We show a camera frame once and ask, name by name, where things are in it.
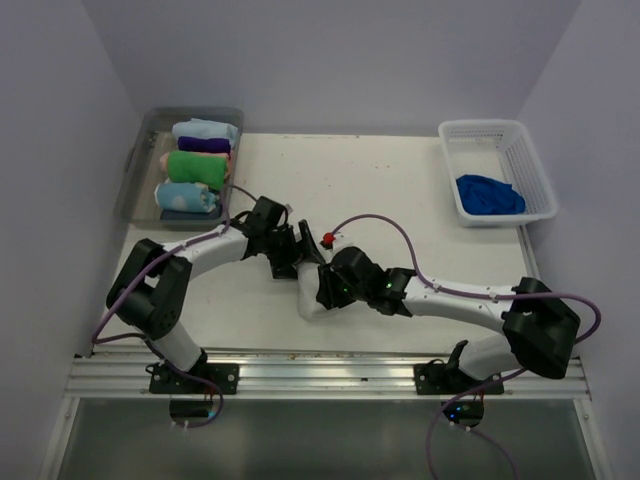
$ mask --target gray plastic bin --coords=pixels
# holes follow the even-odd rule
[[[218,215],[190,214],[184,218],[178,214],[164,215],[156,205],[154,190],[165,180],[165,174],[158,167],[158,158],[165,152],[175,150],[176,140],[171,134],[175,123],[191,118],[225,122],[238,127],[238,140],[231,152],[231,167],[227,184],[233,183],[238,162],[238,149],[242,139],[244,114],[236,108],[226,107],[164,107],[147,112],[142,120],[136,143],[126,166],[126,172],[118,201],[116,214],[137,227],[146,229],[167,228],[171,230],[210,230],[222,222]],[[221,192],[225,205],[229,205],[232,190],[223,188]]]

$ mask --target tabletop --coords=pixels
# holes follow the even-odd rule
[[[516,285],[527,274],[516,228],[458,225],[437,137],[245,134],[237,158],[236,184],[291,205],[293,225],[304,218],[329,231],[350,216],[379,213],[406,229],[427,275]],[[251,207],[234,192],[232,215]],[[344,233],[382,268],[411,268],[404,240],[390,225],[366,219]],[[138,240],[191,235],[130,226],[119,267]],[[271,278],[266,258],[250,258],[194,279],[181,321],[200,346],[224,349],[449,353],[460,340],[491,335],[450,319],[383,316],[364,304],[307,321],[298,315],[297,294],[295,281]],[[127,331],[131,327],[114,317],[103,335]]]

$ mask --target white plastic basket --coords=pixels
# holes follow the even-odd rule
[[[458,120],[440,124],[458,218],[465,227],[513,227],[551,218],[558,211],[527,129],[515,120]],[[473,174],[510,183],[524,198],[518,215],[471,215],[460,200],[456,179]]]

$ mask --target purple towel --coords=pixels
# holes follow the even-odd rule
[[[204,153],[229,153],[231,152],[231,143],[226,138],[201,138],[180,137],[178,138],[178,149],[185,152],[204,152]]]

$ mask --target gray floor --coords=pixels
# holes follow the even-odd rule
[[[233,400],[186,435],[167,400],[83,400],[59,478],[424,479],[436,402]],[[594,478],[571,401],[487,403],[481,428],[513,455],[522,479]],[[443,479],[510,479],[501,453],[441,422]]]

